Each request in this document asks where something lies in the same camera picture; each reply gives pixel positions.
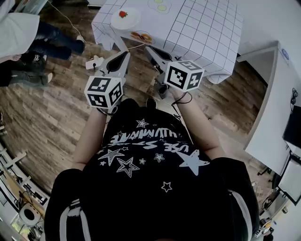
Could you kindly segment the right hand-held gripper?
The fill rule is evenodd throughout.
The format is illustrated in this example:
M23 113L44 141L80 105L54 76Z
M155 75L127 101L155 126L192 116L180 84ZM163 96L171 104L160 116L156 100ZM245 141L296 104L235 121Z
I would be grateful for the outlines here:
M173 58L169 53L153 46L145 47L145 55L155 68L161 68L161 62L169 62L166 69L155 78L155 89L161 98L167 96L170 87L188 92L200 86L205 70L194 61L172 62Z

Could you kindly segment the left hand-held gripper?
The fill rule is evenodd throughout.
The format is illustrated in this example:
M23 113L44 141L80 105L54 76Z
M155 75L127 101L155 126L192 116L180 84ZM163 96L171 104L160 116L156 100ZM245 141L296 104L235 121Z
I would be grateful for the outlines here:
M127 73L130 52L120 51L105 59L100 66L102 73ZM90 76L85 87L85 96L91 107L112 109L123 96L126 78Z

